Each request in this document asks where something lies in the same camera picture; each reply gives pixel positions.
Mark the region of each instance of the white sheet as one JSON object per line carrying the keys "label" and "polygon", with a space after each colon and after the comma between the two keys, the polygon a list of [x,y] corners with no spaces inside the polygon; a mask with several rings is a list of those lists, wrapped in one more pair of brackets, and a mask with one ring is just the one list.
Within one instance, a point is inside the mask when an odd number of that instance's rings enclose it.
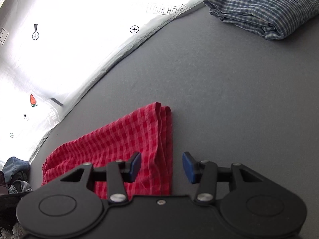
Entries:
{"label": "white sheet", "polygon": [[[5,0],[0,8],[0,161],[15,156],[31,162],[50,130],[108,69],[201,1]],[[134,25],[139,31],[131,33]]]}

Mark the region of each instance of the gray mat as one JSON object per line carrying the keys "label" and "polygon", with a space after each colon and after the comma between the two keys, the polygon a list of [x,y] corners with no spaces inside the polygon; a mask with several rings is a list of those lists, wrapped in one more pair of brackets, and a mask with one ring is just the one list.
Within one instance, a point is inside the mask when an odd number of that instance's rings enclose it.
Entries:
{"label": "gray mat", "polygon": [[[59,145],[138,107],[173,111],[173,194],[191,194],[181,155],[221,166],[242,162],[301,196],[302,238],[319,234],[319,17],[282,41],[221,23],[202,7],[155,33],[98,82],[54,129],[31,164],[42,182]],[[219,197],[225,186],[219,187]]]}

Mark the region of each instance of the red checkered cloth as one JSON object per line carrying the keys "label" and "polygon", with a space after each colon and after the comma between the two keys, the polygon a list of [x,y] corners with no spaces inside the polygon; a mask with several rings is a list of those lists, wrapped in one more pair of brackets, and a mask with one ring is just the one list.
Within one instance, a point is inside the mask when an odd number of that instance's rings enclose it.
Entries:
{"label": "red checkered cloth", "polygon": [[[85,162],[102,167],[141,152],[142,166],[135,182],[125,183],[129,198],[169,195],[172,150],[172,112],[167,106],[153,103],[58,147],[42,166],[42,185]],[[106,199],[106,182],[96,182],[95,193]]]}

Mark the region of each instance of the carrot sticker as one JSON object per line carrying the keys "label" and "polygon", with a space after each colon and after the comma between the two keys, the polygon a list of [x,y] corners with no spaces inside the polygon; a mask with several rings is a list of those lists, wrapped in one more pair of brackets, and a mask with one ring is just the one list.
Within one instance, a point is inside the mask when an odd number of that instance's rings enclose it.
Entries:
{"label": "carrot sticker", "polygon": [[32,107],[38,106],[38,105],[36,104],[37,101],[35,100],[35,98],[33,97],[32,94],[31,94],[31,96],[30,96],[30,102],[31,102],[31,106],[32,106]]}

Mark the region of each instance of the jeans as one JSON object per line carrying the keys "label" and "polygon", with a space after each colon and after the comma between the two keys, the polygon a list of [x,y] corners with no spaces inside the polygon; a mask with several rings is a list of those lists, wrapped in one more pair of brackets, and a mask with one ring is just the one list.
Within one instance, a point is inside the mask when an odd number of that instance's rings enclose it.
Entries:
{"label": "jeans", "polygon": [[4,173],[5,182],[9,183],[12,176],[20,171],[28,175],[30,171],[29,162],[22,161],[16,157],[9,158],[2,169],[2,172]]}

